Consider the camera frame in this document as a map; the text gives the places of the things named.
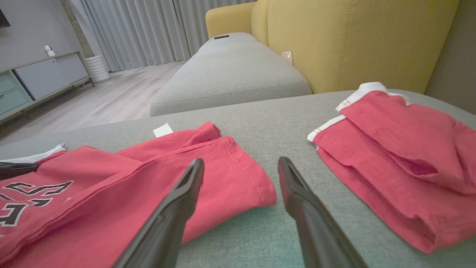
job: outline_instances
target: wooden floor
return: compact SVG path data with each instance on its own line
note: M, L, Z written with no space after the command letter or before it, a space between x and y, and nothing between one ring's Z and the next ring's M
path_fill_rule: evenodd
M115 72L111 79L70 91L2 126L0 145L149 116L152 96L185 63L170 62Z

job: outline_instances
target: white vase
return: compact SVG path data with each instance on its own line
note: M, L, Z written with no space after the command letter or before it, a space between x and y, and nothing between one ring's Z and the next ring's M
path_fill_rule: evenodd
M111 78L108 70L104 66L102 55L87 58L86 63L91 70L91 77L94 83L106 81Z

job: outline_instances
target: red clothing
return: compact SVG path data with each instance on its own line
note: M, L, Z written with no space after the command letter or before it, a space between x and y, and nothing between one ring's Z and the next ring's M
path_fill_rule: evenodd
M195 158L203 158L205 173L182 243L253 207L276 203L264 170L211 123L115 154L83 146L42 160L36 173L0 182L11 199L0 197L3 215L22 210L16 223L3 218L0 264L112 266Z
M396 233L430 253L476 234L476 132L361 85L309 135L337 177Z

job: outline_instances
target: yellow cushion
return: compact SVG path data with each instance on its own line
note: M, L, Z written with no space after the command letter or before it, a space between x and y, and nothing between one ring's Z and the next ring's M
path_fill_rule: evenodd
M251 33L251 10L256 2L211 9L205 15L208 38L231 32Z
M269 0L258 0L251 11L251 33L265 45L268 45L268 4Z
M387 88L423 93L457 0L272 0L269 47L292 51L314 93Z

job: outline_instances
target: seam stitching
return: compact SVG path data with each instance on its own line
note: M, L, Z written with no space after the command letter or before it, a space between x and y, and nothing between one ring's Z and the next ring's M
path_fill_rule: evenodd
M348 35L348 29L350 26L350 17L351 17L352 10L354 9L353 0L350 0L348 3L349 4L347 6L346 22L344 24L344 38L342 40L342 46L340 47L340 52L339 52L339 61L338 61L338 67L337 67L336 83L334 84L334 91L338 90L339 84L340 84L340 73L342 71L342 65L344 64L345 46L347 45L347 35Z

